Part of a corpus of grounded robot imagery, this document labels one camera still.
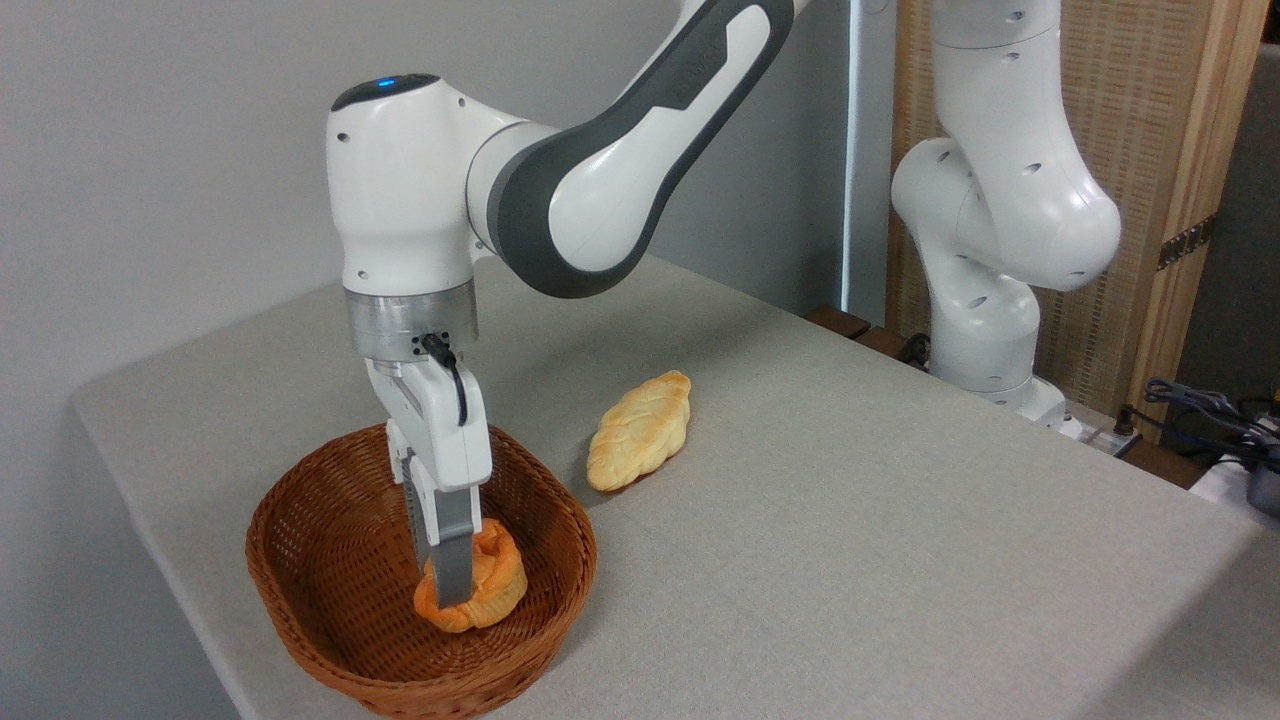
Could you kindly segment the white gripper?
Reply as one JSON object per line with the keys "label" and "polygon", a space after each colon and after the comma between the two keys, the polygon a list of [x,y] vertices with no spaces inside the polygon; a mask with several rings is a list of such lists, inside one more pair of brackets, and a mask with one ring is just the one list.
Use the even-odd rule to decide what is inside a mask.
{"label": "white gripper", "polygon": [[[412,448],[399,468],[417,579],[431,560],[438,606],[465,603],[474,594],[474,537],[483,524],[479,486],[492,475],[479,383],[468,369],[449,369],[434,359],[365,364],[376,396]],[[431,488],[425,468],[442,491]]]}

